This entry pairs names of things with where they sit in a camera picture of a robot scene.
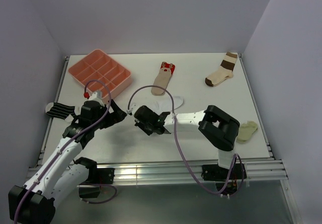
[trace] sock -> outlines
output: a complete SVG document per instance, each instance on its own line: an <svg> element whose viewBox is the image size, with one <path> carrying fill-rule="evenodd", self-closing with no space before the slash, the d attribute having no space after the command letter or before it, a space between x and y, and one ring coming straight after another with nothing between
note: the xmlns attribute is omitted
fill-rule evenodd
<svg viewBox="0 0 322 224"><path fill-rule="evenodd" d="M58 102L48 103L45 109L47 115L64 119L66 122L72 122L76 115L81 113L80 107L71 107Z"/></svg>
<svg viewBox="0 0 322 224"><path fill-rule="evenodd" d="M174 70L175 70L174 64L168 64L166 62L162 62L161 68L159 70L159 74L156 76L153 85L163 87L166 89ZM152 87L151 93L155 96L161 96L165 92L160 88Z"/></svg>
<svg viewBox="0 0 322 224"><path fill-rule="evenodd" d="M205 83L210 87L215 87L222 83L225 79L233 77L232 71L237 61L237 55L227 52L225 58L221 62L219 69L206 77Z"/></svg>
<svg viewBox="0 0 322 224"><path fill-rule="evenodd" d="M258 126L256 122L247 121L247 123L243 123L239 127L239 132L237 136L237 142L245 143L247 142L253 135L253 133L257 130Z"/></svg>
<svg viewBox="0 0 322 224"><path fill-rule="evenodd" d="M183 104L183 98L180 96L173 96L173 101L175 103L175 109L180 107ZM162 112L171 112L172 111L172 101L171 99L163 99L155 101L151 104L146 105L148 108L150 108L153 112L156 114L161 114Z"/></svg>

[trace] black and white striped sock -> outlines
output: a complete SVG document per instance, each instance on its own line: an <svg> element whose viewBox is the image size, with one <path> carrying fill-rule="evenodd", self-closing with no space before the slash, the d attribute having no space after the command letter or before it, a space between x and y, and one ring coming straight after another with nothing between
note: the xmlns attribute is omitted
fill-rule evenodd
<svg viewBox="0 0 322 224"><path fill-rule="evenodd" d="M58 102L48 103L45 109L47 115L64 119L66 122L72 122L76 115L81 113L80 107L71 107Z"/></svg>

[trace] light green sock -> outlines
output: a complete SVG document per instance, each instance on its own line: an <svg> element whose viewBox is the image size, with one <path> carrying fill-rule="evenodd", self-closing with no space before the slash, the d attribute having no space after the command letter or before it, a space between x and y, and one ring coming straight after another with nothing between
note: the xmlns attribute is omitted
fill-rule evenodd
<svg viewBox="0 0 322 224"><path fill-rule="evenodd" d="M257 130L258 126L256 122L247 121L247 123L243 123L239 127L239 132L237 136L237 142L245 143L247 142L253 135L253 133Z"/></svg>

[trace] striped sock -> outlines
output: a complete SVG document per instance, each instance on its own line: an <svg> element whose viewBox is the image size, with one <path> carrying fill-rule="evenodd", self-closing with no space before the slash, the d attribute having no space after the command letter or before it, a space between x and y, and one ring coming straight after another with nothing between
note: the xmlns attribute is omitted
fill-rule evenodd
<svg viewBox="0 0 322 224"><path fill-rule="evenodd" d="M215 87L222 83L225 79L233 77L232 71L237 61L237 55L227 52L225 58L221 62L219 69L206 77L205 83L210 87Z"/></svg>
<svg viewBox="0 0 322 224"><path fill-rule="evenodd" d="M66 122L72 122L76 115L81 113L80 107L71 107L58 102L48 103L45 109L47 115L64 119Z"/></svg>

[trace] white wall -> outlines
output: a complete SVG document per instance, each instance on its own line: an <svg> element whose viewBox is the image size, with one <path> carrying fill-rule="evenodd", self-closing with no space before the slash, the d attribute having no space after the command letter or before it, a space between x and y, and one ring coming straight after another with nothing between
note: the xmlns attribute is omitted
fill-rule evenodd
<svg viewBox="0 0 322 224"><path fill-rule="evenodd" d="M322 0L270 0L244 55L305 223L322 221Z"/></svg>
<svg viewBox="0 0 322 224"><path fill-rule="evenodd" d="M269 0L31 0L66 54L243 52Z"/></svg>
<svg viewBox="0 0 322 224"><path fill-rule="evenodd" d="M22 185L39 156L63 57L29 0L0 0L0 222L8 192Z"/></svg>

